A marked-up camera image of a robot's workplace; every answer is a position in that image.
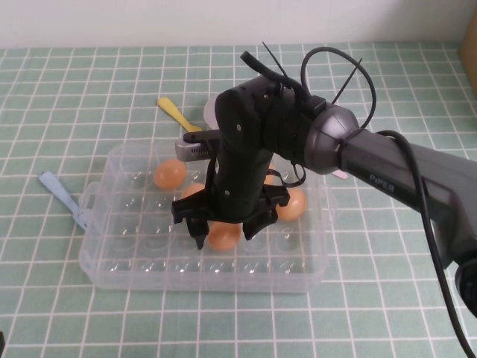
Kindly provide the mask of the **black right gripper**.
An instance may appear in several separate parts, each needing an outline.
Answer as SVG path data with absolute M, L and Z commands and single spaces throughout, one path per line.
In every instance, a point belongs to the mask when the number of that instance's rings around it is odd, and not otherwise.
M 186 222 L 189 235 L 202 250 L 210 221 L 241 223 L 250 241 L 278 219 L 276 207 L 287 204 L 282 186 L 265 184 L 273 157 L 262 141 L 260 109 L 264 94 L 234 87 L 216 97 L 218 129 L 189 133 L 176 142 L 183 162 L 208 160 L 204 189 L 172 204 L 175 223 Z

